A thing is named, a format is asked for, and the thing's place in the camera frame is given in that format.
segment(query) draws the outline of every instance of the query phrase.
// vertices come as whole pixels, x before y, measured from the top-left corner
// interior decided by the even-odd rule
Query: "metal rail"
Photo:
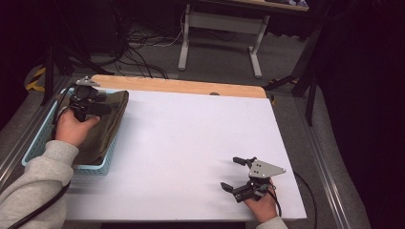
[[[60,92],[66,85],[69,83],[70,77],[61,76],[59,80],[54,85],[54,92]],[[3,190],[3,186],[10,177],[12,171],[23,155],[27,152],[30,147],[33,138],[41,127],[42,123],[45,120],[48,112],[51,110],[53,102],[50,100],[45,106],[40,106],[38,110],[33,115],[33,118],[30,124],[27,126],[27,129],[14,144],[14,147],[11,149],[6,159],[0,165],[0,190]]]
[[[324,156],[316,134],[307,123],[306,115],[302,111],[302,107],[305,107],[305,105],[300,106],[300,103],[303,103],[303,99],[294,97],[294,102],[297,107],[300,119],[304,125],[304,129],[306,130],[306,133],[310,139],[310,144],[314,152],[315,166],[318,169],[318,173],[324,185],[325,193],[330,203],[330,208],[332,210],[334,219],[336,220],[337,227],[339,229],[351,229],[352,227],[348,221],[348,217],[343,207],[341,197],[339,196],[336,184],[331,175],[330,168],[324,160]]]

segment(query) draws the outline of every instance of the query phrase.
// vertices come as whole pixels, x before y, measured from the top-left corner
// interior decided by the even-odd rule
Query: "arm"
[[[266,194],[258,201],[252,198],[247,199],[245,204],[260,222],[256,229],[287,229],[283,220],[278,217],[276,203],[269,194]]]
[[[99,121],[92,117],[79,122],[72,111],[63,114],[57,124],[55,140],[46,144],[43,156],[32,159],[24,174],[0,196],[0,227],[7,228],[53,198],[72,178],[72,163],[77,146]],[[26,228],[60,228],[66,217],[66,204],[61,198],[24,225]]]

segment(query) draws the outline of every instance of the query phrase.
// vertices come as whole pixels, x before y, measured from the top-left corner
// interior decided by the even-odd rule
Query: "wooden table edge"
[[[287,4],[282,4],[282,3],[273,3],[273,2],[266,2],[266,1],[259,1],[259,0],[232,0],[233,2],[240,2],[240,3],[246,3],[250,5],[258,5],[258,6],[264,6],[267,8],[278,8],[278,9],[285,9],[285,10],[296,10],[296,11],[308,11],[309,8],[306,7],[301,7],[301,6],[293,6],[293,5],[287,5]]]
[[[109,89],[266,98],[265,90],[258,86],[102,74],[95,74],[92,80]]]

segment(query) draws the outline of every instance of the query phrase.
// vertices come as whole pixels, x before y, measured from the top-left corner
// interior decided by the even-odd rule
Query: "dark green cloth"
[[[101,117],[97,125],[90,130],[84,142],[78,147],[79,154],[75,158],[75,165],[100,165],[117,134],[119,124],[128,104],[129,94],[121,91],[107,94],[102,104],[110,105],[112,111]],[[68,106],[69,97],[66,97],[61,107]]]

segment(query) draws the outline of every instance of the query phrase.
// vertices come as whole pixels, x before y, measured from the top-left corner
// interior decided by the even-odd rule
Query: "wire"
[[[160,39],[160,41],[155,42],[155,44],[147,44],[147,41],[149,39]],[[166,35],[164,33],[161,33],[159,31],[152,31],[152,34],[149,34],[146,32],[146,29],[143,30],[134,30],[133,32],[130,33],[128,42],[131,43],[137,43],[139,44],[135,49],[140,49],[144,45],[156,45],[159,44],[160,42],[164,41],[166,39]]]
[[[194,32],[190,32],[190,35],[191,35],[192,33],[201,31],[201,32],[205,32],[205,33],[207,33],[207,34],[209,34],[209,35],[211,35],[211,36],[214,36],[214,37],[216,37],[216,38],[218,38],[218,39],[220,39],[220,40],[222,40],[222,41],[231,41],[231,40],[233,40],[233,38],[235,38],[235,36],[236,36],[236,34],[237,34],[236,32],[233,32],[233,33],[232,33],[232,36],[231,36],[230,38],[223,38],[223,37],[220,37],[219,35],[217,35],[215,32],[209,31],[209,30],[207,30],[207,29],[193,28],[193,31],[194,31]]]
[[[60,104],[62,103],[62,101],[63,101],[63,99],[65,98],[65,96],[66,96],[66,94],[68,93],[68,91],[69,91],[72,87],[74,87],[74,86],[75,86],[75,83],[72,83],[71,85],[69,85],[69,87],[67,87],[67,88],[65,89],[65,92],[63,92],[63,95],[62,95],[62,96],[59,98],[59,100],[57,101],[56,109],[54,110],[54,113],[53,113],[53,121],[52,121],[52,124],[53,124],[53,125],[55,125],[55,124],[57,123],[57,120],[59,119],[57,113],[59,112]]]
[[[36,216],[38,216],[39,214],[41,214],[42,212],[47,210],[49,207],[51,207],[53,204],[55,204],[60,198],[62,198],[63,195],[65,195],[65,193],[66,193],[66,191],[68,191],[70,185],[71,185],[71,182],[69,181],[69,183],[67,185],[63,186],[62,189],[53,198],[51,198],[48,202],[44,203],[44,205],[37,208],[35,211],[29,213],[26,217],[18,220],[15,224],[10,226],[9,229],[19,228],[22,225],[24,225],[25,223],[27,223],[28,221],[30,221],[31,219],[35,218]]]
[[[114,65],[116,66],[117,71],[118,71],[119,73],[121,73],[122,76],[125,76],[125,74],[122,73],[122,72],[119,70],[119,67],[117,66],[117,62],[114,62]]]
[[[313,208],[314,208],[314,210],[315,210],[315,222],[314,222],[314,224],[313,224],[313,228],[316,229],[316,228],[318,227],[318,207],[317,207],[317,205],[316,205],[315,196],[313,195],[313,192],[312,192],[312,190],[309,188],[309,185],[307,184],[307,182],[306,182],[299,174],[297,174],[295,171],[293,171],[293,173],[294,173],[294,175],[295,175],[296,177],[300,178],[301,181],[303,181],[304,185],[307,187],[307,189],[308,189],[308,191],[309,191],[309,193],[310,193],[310,196],[311,196],[311,198],[312,198]]]
[[[276,191],[274,190],[274,194],[271,193],[270,190],[267,190],[267,192],[268,192],[268,193],[270,194],[270,196],[274,199],[274,202],[276,202],[277,208],[278,208],[278,210],[279,210],[279,216],[282,216],[281,206],[280,206],[280,203],[279,203],[279,201],[278,201],[278,199],[277,199],[277,197],[276,197]]]
[[[124,62],[124,61],[122,61],[122,60],[119,60],[118,62],[119,62],[119,63],[122,63],[122,64],[125,64],[125,65],[131,65],[131,66],[137,66],[137,67],[143,66],[143,64],[141,64],[141,63],[135,63],[135,64],[133,64],[133,63]],[[156,71],[160,72],[161,75],[163,75],[163,78],[169,79],[167,73],[166,73],[163,69],[161,69],[160,67],[155,66],[155,65],[150,65],[150,64],[148,64],[148,67],[149,67],[150,69],[153,69],[153,70],[156,70]]]
[[[145,59],[143,58],[143,56],[142,56],[139,52],[137,52],[134,48],[130,47],[129,49],[132,50],[132,51],[134,51],[134,52],[142,59],[143,64],[144,64],[144,66],[146,67],[146,70],[147,70],[148,73],[149,73],[149,76],[151,76],[151,78],[153,78],[153,76],[152,76],[152,74],[151,74],[151,70],[149,69],[149,66],[146,64],[146,61],[145,61]]]
[[[153,45],[150,45],[150,44],[147,44],[147,45],[156,46],[156,47],[169,47],[169,46],[173,45],[174,43],[176,43],[177,41],[182,42],[182,41],[179,40],[179,37],[180,37],[181,34],[182,34],[182,31],[179,32],[179,34],[178,34],[178,36],[176,38],[165,38],[165,39],[174,40],[172,43],[167,44],[167,45],[159,45],[159,43],[156,43],[156,44],[153,44]]]
[[[141,73],[144,77],[146,77],[146,75],[143,73],[143,70],[139,67],[139,62],[138,62],[134,57],[132,57],[132,53],[131,53],[130,50],[128,50],[128,53],[125,54],[125,57],[127,57],[128,59],[134,61],[135,64],[130,64],[130,65],[137,66],[138,69],[140,70],[140,73]]]
[[[122,42],[122,48],[121,48],[119,54],[116,55],[116,57],[114,57],[114,58],[112,58],[112,59],[110,59],[110,60],[106,60],[106,61],[102,61],[102,62],[98,62],[98,63],[93,62],[93,63],[94,63],[95,65],[99,66],[99,67],[105,66],[105,65],[109,65],[109,64],[112,64],[112,63],[115,63],[117,60],[119,60],[119,59],[124,55],[124,53],[125,53],[125,44],[126,44],[126,41],[124,40],[124,41]],[[86,67],[87,67],[86,65],[83,65],[83,64],[80,63],[80,62],[74,61],[73,59],[70,59],[70,60],[71,60],[76,66],[78,66],[79,68],[86,68]]]
[[[178,36],[174,39],[174,41],[168,45],[160,45],[160,47],[169,47],[171,45],[173,45],[174,43],[176,43],[176,41],[179,40],[179,37],[183,34],[184,35],[184,28],[183,28],[183,23],[182,23],[182,19],[185,15],[185,10],[182,12],[181,17],[180,17],[180,27],[181,27],[181,31],[179,32]]]

